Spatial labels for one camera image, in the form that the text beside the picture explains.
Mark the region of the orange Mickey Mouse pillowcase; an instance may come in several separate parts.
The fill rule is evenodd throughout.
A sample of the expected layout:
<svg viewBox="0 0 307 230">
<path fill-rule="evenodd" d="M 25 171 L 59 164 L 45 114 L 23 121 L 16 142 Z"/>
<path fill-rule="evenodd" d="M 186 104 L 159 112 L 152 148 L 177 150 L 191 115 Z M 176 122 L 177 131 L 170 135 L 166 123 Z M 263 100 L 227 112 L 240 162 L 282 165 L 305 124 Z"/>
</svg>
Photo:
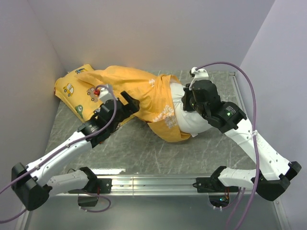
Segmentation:
<svg viewBox="0 0 307 230">
<path fill-rule="evenodd" d="M 139 100 L 140 109 L 134 115 L 145 121 L 149 128 L 167 142 L 187 140 L 191 134 L 183 132 L 175 116 L 174 93 L 171 86 L 183 85 L 175 75 L 155 76 L 149 72 L 122 66 L 109 66 L 105 70 L 82 72 L 76 76 L 79 80 L 93 86 L 109 84 L 114 95 L 122 99 L 120 93 L 126 91 L 129 96 Z"/>
</svg>

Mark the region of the white pillow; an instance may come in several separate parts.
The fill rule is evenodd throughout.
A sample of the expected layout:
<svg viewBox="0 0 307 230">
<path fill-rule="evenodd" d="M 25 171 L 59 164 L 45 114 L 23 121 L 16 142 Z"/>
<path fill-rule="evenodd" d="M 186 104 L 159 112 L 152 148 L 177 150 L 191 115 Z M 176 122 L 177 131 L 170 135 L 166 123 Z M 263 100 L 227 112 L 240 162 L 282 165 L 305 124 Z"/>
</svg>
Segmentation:
<svg viewBox="0 0 307 230">
<path fill-rule="evenodd" d="M 175 116 L 180 131 L 190 134 L 192 137 L 211 129 L 208 121 L 203 119 L 196 111 L 187 112 L 183 110 L 182 98 L 184 96 L 184 86 L 174 80 L 170 82 L 170 91 L 174 107 Z"/>
</svg>

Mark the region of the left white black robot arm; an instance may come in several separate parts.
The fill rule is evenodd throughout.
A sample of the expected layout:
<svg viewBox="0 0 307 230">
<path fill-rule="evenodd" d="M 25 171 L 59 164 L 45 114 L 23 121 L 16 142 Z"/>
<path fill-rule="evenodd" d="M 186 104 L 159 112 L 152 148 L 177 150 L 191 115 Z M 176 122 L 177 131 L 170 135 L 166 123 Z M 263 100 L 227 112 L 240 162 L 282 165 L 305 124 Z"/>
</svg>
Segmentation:
<svg viewBox="0 0 307 230">
<path fill-rule="evenodd" d="M 65 142 L 40 159 L 27 164 L 18 163 L 11 172 L 11 188 L 26 210 L 42 206 L 50 196 L 69 190 L 90 193 L 96 189 L 97 176 L 87 167 L 76 172 L 57 176 L 56 173 L 75 157 L 93 149 L 113 134 L 119 124 L 140 109 L 140 102 L 122 91 L 119 98 L 107 93 L 92 117 L 84 122 Z"/>
</svg>

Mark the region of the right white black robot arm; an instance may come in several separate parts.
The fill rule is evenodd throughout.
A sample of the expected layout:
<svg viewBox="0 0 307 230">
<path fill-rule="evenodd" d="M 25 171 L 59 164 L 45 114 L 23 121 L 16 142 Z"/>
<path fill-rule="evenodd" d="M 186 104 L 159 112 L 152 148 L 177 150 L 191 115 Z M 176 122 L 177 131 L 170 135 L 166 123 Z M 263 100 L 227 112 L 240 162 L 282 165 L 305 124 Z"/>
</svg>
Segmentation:
<svg viewBox="0 0 307 230">
<path fill-rule="evenodd" d="M 256 164 L 254 170 L 220 166 L 206 182 L 201 178 L 196 180 L 194 186 L 199 192 L 222 192 L 228 187 L 237 191 L 241 187 L 254 189 L 265 200 L 274 201 L 302 169 L 298 162 L 280 155 L 237 104 L 222 101 L 210 80 L 186 84 L 182 102 L 185 111 L 197 112 L 209 125 L 232 139 Z"/>
</svg>

